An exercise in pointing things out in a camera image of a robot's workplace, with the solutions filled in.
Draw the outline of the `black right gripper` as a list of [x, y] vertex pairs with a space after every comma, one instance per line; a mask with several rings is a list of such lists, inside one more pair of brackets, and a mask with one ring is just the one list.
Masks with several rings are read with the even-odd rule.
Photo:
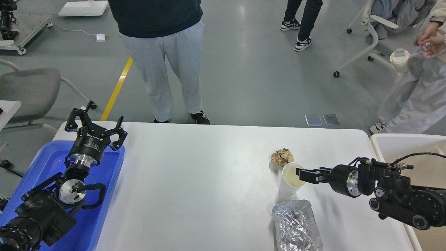
[[337, 193], [352, 198], [361, 195], [358, 189], [358, 168], [339, 164], [333, 168], [320, 167], [319, 169], [296, 168], [296, 175], [300, 181], [311, 184], [328, 183]]

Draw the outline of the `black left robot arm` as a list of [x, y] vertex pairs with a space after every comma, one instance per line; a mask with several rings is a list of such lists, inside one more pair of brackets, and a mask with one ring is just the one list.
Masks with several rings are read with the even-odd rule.
[[123, 116], [110, 130], [94, 124], [88, 116], [92, 105], [89, 101], [84, 109], [72, 109], [65, 131], [76, 132], [77, 138], [65, 157], [66, 170], [21, 197], [17, 216], [1, 227], [2, 251], [36, 251], [41, 242], [51, 246], [76, 225], [79, 210], [92, 210], [104, 202], [105, 184], [84, 181], [90, 168], [100, 164], [107, 146], [113, 151], [121, 148], [127, 132], [122, 128]]

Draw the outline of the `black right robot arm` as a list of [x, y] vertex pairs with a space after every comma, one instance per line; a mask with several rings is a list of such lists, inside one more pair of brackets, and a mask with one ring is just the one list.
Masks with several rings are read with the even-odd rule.
[[445, 189], [411, 185], [411, 179], [401, 174], [404, 169], [414, 168], [402, 163], [406, 158], [385, 163], [357, 157], [333, 168], [297, 168], [295, 175], [311, 184], [327, 183], [335, 192], [352, 198], [374, 194], [369, 205], [381, 219], [390, 217], [418, 230], [444, 227]]

